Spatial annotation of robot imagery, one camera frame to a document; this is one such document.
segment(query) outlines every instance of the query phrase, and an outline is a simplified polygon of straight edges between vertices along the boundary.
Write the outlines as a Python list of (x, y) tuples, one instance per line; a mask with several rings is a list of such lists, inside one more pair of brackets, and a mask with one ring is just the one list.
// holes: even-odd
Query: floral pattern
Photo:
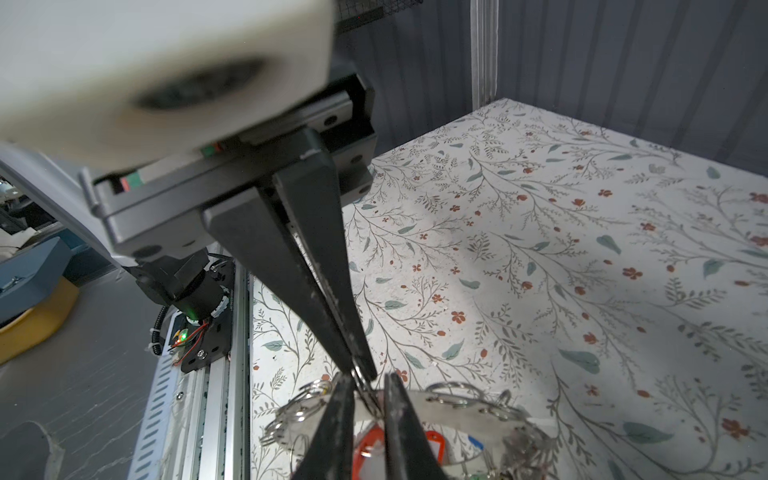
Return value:
[[(380, 372), (510, 389), (551, 478), (768, 475), (765, 178), (508, 99), (371, 171), (343, 213)], [(253, 478), (286, 478), (256, 439), (336, 367), (255, 285)]]

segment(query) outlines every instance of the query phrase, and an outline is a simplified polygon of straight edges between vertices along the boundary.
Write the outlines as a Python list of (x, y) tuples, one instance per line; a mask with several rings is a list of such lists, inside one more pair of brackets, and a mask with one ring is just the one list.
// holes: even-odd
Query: white camera housing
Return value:
[(329, 0), (24, 0), (0, 15), (0, 140), (107, 171), (203, 146), (319, 90), (334, 20)]

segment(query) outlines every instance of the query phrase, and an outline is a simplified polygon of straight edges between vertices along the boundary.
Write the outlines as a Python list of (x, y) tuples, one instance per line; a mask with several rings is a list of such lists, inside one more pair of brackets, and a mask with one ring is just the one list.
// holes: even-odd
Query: red key tag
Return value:
[(352, 456), (352, 480), (385, 480), (385, 445), (384, 430), (374, 424), (355, 447)]
[(445, 455), (445, 438), (434, 430), (428, 430), (426, 435), (429, 448), (435, 454), (438, 465), (442, 465), (442, 458)]

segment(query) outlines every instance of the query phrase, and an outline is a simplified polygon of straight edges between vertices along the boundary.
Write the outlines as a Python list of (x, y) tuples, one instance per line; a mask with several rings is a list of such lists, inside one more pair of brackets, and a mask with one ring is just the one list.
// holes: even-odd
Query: metal frame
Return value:
[(472, 50), (472, 110), (496, 99), (498, 0), (472, 0), (469, 9)]
[(181, 375), (165, 347), (127, 480), (250, 478), (252, 298), (250, 274), (236, 263), (228, 357)]

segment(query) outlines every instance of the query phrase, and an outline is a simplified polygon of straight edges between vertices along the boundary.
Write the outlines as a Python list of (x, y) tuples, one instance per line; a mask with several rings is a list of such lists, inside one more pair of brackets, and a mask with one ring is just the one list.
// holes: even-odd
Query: metal keyring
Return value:
[[(460, 401), (453, 401), (453, 400), (447, 400), (446, 397), (440, 395), (440, 393), (435, 392), (437, 389), (465, 389), (470, 392), (475, 392), (477, 394), (477, 398), (475, 399), (464, 399)], [(464, 382), (439, 382), (439, 383), (433, 383), (427, 388), (424, 389), (425, 392), (429, 393), (435, 393), (435, 396), (427, 398), (428, 402), (438, 402), (438, 403), (445, 403), (446, 405), (452, 405), (455, 409), (464, 409), (468, 406), (476, 404), (478, 401), (483, 402), (485, 400), (485, 394), (482, 390), (475, 387), (474, 385), (471, 385), (469, 383)]]

